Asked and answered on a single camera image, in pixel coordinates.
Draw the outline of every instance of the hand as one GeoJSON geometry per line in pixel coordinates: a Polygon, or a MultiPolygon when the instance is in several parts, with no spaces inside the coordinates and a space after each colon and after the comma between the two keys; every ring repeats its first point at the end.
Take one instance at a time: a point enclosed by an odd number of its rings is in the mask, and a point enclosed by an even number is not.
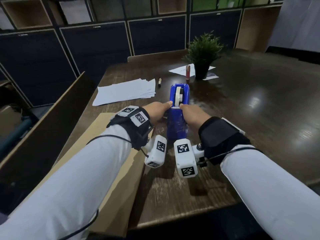
{"type": "Polygon", "coordinates": [[[198,132],[200,126],[211,118],[198,105],[180,104],[179,107],[182,110],[186,123],[194,132],[198,132]]]}
{"type": "Polygon", "coordinates": [[[157,122],[163,117],[164,113],[171,108],[172,103],[172,101],[166,103],[153,102],[143,106],[150,116],[150,122],[152,125],[157,124],[157,122]]]}

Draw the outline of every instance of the white sleeve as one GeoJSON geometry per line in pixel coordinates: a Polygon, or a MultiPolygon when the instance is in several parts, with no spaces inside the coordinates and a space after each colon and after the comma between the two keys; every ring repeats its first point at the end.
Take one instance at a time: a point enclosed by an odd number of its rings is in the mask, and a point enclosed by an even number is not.
{"type": "MultiPolygon", "coordinates": [[[[130,140],[120,125],[102,134],[130,140]]],[[[90,142],[0,226],[0,239],[58,240],[88,224],[130,150],[129,142],[114,137],[90,142]]],[[[70,239],[81,239],[81,233],[70,239]]]]}
{"type": "Polygon", "coordinates": [[[272,239],[319,239],[320,196],[266,155],[256,150],[237,151],[227,155],[220,166],[272,239]]]}

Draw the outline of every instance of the potted plant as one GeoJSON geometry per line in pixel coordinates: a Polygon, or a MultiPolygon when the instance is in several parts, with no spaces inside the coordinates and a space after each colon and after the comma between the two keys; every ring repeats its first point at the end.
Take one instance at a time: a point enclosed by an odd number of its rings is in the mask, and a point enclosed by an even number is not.
{"type": "Polygon", "coordinates": [[[219,38],[210,33],[201,35],[189,43],[186,58],[194,64],[195,79],[205,79],[210,64],[220,57],[223,45],[219,43],[219,38]]]}

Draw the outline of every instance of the wooden table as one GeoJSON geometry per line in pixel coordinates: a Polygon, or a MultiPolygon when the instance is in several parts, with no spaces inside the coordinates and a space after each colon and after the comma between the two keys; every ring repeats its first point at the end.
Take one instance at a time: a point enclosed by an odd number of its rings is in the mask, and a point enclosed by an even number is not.
{"type": "MultiPolygon", "coordinates": [[[[170,86],[185,77],[168,72],[187,63],[180,58],[157,57],[118,64],[107,69],[99,86],[133,79],[162,77],[161,88],[150,99],[136,99],[93,107],[94,92],[64,146],[60,157],[95,120],[99,113],[117,112],[128,105],[143,106],[169,100],[170,86]]],[[[225,117],[247,133],[252,144],[307,185],[320,182],[320,67],[315,64],[262,53],[231,51],[213,63],[220,78],[190,79],[190,103],[212,116],[225,117]]],[[[155,128],[166,134],[166,128],[155,128]]],[[[188,138],[198,143],[197,133],[188,138]]],[[[165,164],[145,168],[129,220],[129,229],[191,216],[240,201],[218,166],[199,168],[188,180],[178,176],[173,145],[165,164]]]]}

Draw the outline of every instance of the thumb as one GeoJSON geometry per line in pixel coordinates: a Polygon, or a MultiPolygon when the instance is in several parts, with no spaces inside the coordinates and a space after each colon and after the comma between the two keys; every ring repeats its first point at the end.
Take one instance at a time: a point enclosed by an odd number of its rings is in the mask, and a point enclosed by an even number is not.
{"type": "Polygon", "coordinates": [[[172,101],[168,101],[168,102],[166,102],[166,103],[163,103],[163,104],[162,104],[162,105],[163,105],[163,110],[166,111],[166,110],[170,109],[171,106],[172,106],[172,104],[173,104],[172,101]]]}

